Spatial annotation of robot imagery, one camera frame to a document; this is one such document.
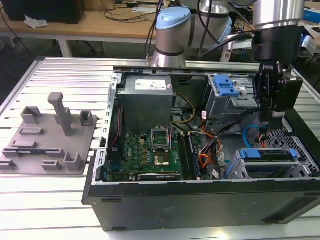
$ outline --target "wooden desk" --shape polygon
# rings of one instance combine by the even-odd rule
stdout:
[[[117,19],[129,19],[141,15],[138,12],[129,12],[130,10],[131,8],[116,9],[112,11],[113,14],[116,14],[113,17]],[[62,55],[65,58],[72,57],[68,40],[96,41],[102,43],[145,43],[149,29],[152,25],[151,21],[153,21],[155,18],[155,14],[153,13],[145,16],[147,19],[151,21],[146,20],[137,23],[124,23],[107,19],[102,14],[102,11],[86,11],[79,24],[49,22],[48,27],[41,27],[37,29],[33,29],[27,26],[23,21],[10,21],[7,15],[5,15],[4,17],[9,26],[20,38],[57,40],[60,44]],[[13,33],[10,32],[2,18],[0,18],[0,36],[14,37]]]

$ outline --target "floor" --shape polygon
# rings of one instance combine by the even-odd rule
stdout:
[[[34,56],[46,57],[61,57],[60,47],[52,40],[46,39],[22,39],[26,47]],[[17,82],[27,71],[33,57],[26,51],[18,39],[14,40],[16,47],[9,49],[5,47],[0,50],[0,104],[7,98],[13,90]],[[115,59],[142,59],[144,58],[144,44],[135,44],[132,47],[130,43],[105,43],[105,53],[100,52],[100,43],[91,42],[96,50],[94,56],[90,55],[90,48],[82,41],[71,41],[70,47],[73,57],[75,58],[115,58]],[[202,61],[218,62],[222,51],[217,51]],[[189,50],[185,53],[186,60],[197,61],[197,57],[191,57]],[[237,54],[232,54],[231,62],[251,62],[249,51],[239,51]],[[297,59],[293,65],[300,71],[302,76],[314,86],[320,78],[320,63],[313,59],[312,61],[305,59]],[[320,92],[320,83],[315,86]]]

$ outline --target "light blue robot joint cap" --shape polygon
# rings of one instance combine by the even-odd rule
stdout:
[[[186,7],[175,6],[162,10],[156,20],[159,30],[171,29],[186,22],[191,17],[191,12]]]

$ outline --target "computer case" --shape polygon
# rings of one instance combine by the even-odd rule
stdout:
[[[238,88],[240,79],[243,78],[243,82],[246,82],[248,87],[247,92],[250,93],[250,84],[249,81],[246,81],[250,79],[250,74],[245,72],[228,73],[235,76]],[[163,71],[125,69],[122,73],[112,75],[104,120],[107,124],[102,126],[103,137],[100,148],[90,161],[82,198],[84,205],[92,206],[104,231],[287,224],[320,204],[320,179],[318,178],[320,142],[294,109],[288,110],[285,115],[285,122],[291,130],[286,132],[284,136],[278,132],[276,134],[278,138],[282,139],[281,141],[290,145],[290,148],[294,146],[301,155],[306,153],[312,159],[315,165],[314,169],[317,170],[310,177],[173,181],[139,181],[130,180],[130,178],[129,181],[109,180],[108,176],[104,175],[106,172],[103,172],[102,168],[106,166],[105,163],[108,164],[108,154],[103,140],[108,139],[108,130],[112,119],[117,119],[113,116],[113,108],[119,105],[120,100],[116,92],[118,91],[119,94],[123,91],[120,89],[124,86],[122,84],[123,76],[129,74],[139,75],[139,79],[149,77],[148,74],[152,77],[170,75],[172,86],[176,85],[173,88],[175,93],[181,93],[181,87],[186,84],[186,73],[172,69]],[[199,75],[202,73],[198,70],[189,70],[187,74]],[[209,83],[212,88],[207,87],[206,91],[210,92],[212,96],[214,87],[210,77]],[[194,90],[189,86],[189,92],[184,92],[184,94],[186,98],[189,98],[194,95]],[[160,102],[155,105],[155,109],[157,110],[159,107],[161,107]],[[230,111],[235,112],[234,109],[225,109],[225,113]],[[303,150],[294,143],[294,139],[298,139]],[[132,138],[126,138],[127,142],[129,140],[130,146],[134,149],[132,156],[136,156],[134,151],[137,148],[132,144]],[[227,156],[228,149],[241,148],[241,144],[237,141],[235,134],[226,135],[224,139],[221,139],[224,145],[225,159],[230,159],[230,156]]]
[[[2,0],[11,21],[32,19],[66,24],[78,24],[85,14],[84,0]]]

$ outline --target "desk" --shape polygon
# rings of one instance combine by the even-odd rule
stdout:
[[[122,14],[130,11],[128,9],[116,9],[114,14]],[[65,58],[72,57],[68,41],[94,41],[94,42],[117,42],[144,44],[146,42],[150,27],[155,18],[155,14],[145,16],[151,21],[138,23],[123,23],[105,18],[98,11],[86,11],[79,24],[65,24],[58,22],[49,22],[48,27],[33,29],[27,26],[23,21],[10,21],[5,14],[5,20],[20,38],[34,39],[52,39],[57,40],[60,44],[62,55]],[[123,15],[114,15],[114,18],[128,19],[140,16],[138,12],[128,12]],[[14,37],[6,26],[4,20],[0,18],[0,36]]]
[[[258,71],[252,63],[187,61],[187,67],[222,71]],[[145,60],[52,58],[35,61],[0,107],[0,149],[17,131],[25,106],[48,108],[50,92],[64,94],[64,106],[71,114],[92,110],[100,119],[94,132],[91,151],[98,146],[101,119],[105,114],[108,88],[114,66],[145,67]],[[304,81],[295,109],[313,133],[320,138],[319,94]],[[0,175],[1,240],[189,240],[189,239],[319,239],[320,207],[285,225],[231,226],[191,229],[104,232],[91,206],[81,204],[88,168],[80,176]]]

